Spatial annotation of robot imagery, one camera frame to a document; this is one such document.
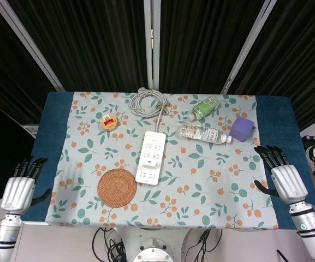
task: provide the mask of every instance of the white cable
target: white cable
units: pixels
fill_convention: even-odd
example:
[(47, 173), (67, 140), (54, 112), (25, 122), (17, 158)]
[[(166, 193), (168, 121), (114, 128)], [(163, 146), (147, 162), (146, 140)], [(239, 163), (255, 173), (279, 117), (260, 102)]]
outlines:
[[(141, 107), (140, 102), (143, 98), (153, 96), (158, 100), (157, 105), (155, 106), (155, 109), (151, 112), (147, 113), (144, 108)], [(164, 108), (169, 105), (168, 100), (164, 95), (162, 95), (160, 92), (156, 90), (147, 90), (138, 92), (130, 101), (129, 108), (132, 111), (133, 114), (136, 116), (142, 117), (142, 118), (150, 118), (158, 116), (157, 124), (155, 127), (155, 132), (158, 132), (159, 127), (159, 121), (161, 119), (162, 113)]]

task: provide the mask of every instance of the water bottle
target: water bottle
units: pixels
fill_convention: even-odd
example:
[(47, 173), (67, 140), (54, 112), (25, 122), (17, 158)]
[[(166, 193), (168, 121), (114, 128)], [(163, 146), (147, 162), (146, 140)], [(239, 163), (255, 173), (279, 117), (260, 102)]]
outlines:
[(179, 134), (186, 138), (198, 139), (214, 144), (230, 143), (232, 137), (223, 131), (214, 128), (203, 127), (199, 124), (184, 123)]
[(202, 101), (198, 105), (194, 106), (191, 114), (188, 115), (190, 121), (194, 121), (195, 119), (202, 119), (207, 116), (213, 110), (216, 110), (220, 105), (216, 96), (210, 96), (206, 100)]

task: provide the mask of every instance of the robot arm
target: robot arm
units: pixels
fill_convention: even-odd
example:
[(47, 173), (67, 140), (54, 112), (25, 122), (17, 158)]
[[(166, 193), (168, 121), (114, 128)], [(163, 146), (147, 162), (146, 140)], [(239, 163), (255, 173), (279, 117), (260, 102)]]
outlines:
[(295, 168), (290, 165), (286, 155), (278, 147), (258, 146), (254, 150), (261, 156), (271, 171), (275, 189), (263, 187), (259, 181), (255, 185), (265, 194), (280, 197), (289, 205), (289, 214), (302, 237), (310, 256), (315, 259), (315, 207), (305, 203), (308, 191)]
[[(31, 158), (25, 159), (15, 168), (5, 187), (1, 208), (6, 211), (0, 220), (0, 262), (9, 262), (21, 228), (21, 215), (26, 213), (32, 203), (35, 184), (46, 158), (39, 158), (28, 168)], [(51, 192), (48, 189), (41, 198)]]

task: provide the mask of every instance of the green bottle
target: green bottle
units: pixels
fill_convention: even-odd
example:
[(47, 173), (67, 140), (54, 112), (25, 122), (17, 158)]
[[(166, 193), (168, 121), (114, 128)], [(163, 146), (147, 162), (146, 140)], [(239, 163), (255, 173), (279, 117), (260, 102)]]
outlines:
[(216, 96), (210, 96), (206, 100), (194, 106), (191, 114), (188, 115), (188, 118), (190, 121), (194, 121), (195, 119), (200, 120), (213, 110), (216, 110), (219, 105), (220, 103), (218, 102)]

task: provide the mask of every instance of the purple cube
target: purple cube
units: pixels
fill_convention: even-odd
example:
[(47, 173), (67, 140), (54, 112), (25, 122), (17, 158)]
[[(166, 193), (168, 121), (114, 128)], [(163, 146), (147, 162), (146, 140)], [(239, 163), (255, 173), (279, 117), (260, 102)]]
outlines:
[(240, 140), (241, 142), (245, 142), (246, 139), (251, 135), (253, 126), (254, 122), (239, 116), (235, 120), (229, 135)]

